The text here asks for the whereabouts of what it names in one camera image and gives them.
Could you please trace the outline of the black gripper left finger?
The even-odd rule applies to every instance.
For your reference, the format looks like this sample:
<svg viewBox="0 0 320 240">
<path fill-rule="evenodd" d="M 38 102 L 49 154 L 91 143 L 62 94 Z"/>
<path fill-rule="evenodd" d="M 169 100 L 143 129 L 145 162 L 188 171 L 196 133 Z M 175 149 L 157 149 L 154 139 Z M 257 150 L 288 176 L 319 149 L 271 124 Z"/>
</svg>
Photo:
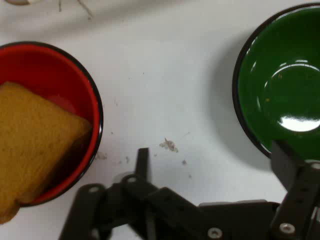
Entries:
<svg viewBox="0 0 320 240">
<path fill-rule="evenodd" d="M 148 180 L 149 149 L 137 152 L 135 170 L 106 188 L 92 183 L 75 195 L 59 239 L 109 240 L 129 225 L 144 240 L 205 240 L 205 215 L 167 187 Z"/>
</svg>

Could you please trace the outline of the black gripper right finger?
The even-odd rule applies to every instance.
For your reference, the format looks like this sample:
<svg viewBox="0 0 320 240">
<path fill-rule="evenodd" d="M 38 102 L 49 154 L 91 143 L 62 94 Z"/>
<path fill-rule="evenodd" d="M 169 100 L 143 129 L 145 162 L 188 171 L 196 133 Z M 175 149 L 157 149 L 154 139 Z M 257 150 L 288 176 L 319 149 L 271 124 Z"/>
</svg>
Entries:
<svg viewBox="0 0 320 240">
<path fill-rule="evenodd" d="M 320 161 L 303 160 L 284 141 L 271 147 L 271 169 L 287 194 L 271 222 L 274 240 L 320 238 Z"/>
</svg>

